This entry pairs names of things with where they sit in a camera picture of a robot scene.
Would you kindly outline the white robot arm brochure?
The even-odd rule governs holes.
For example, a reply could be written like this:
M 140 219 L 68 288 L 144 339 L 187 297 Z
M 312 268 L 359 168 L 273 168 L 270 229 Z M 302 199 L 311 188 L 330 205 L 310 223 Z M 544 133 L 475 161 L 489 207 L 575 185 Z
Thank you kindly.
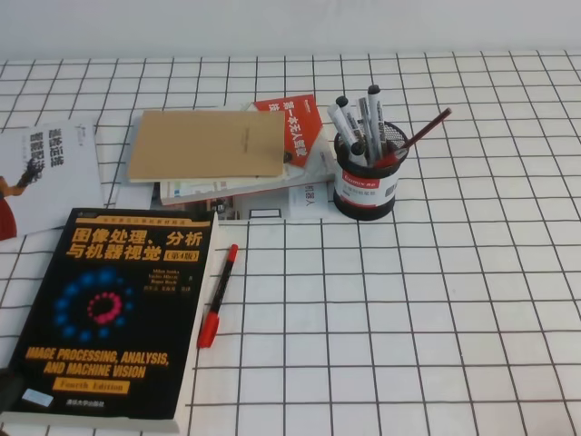
M 1 134 L 3 241 L 62 226 L 73 208 L 102 206 L 91 119 Z

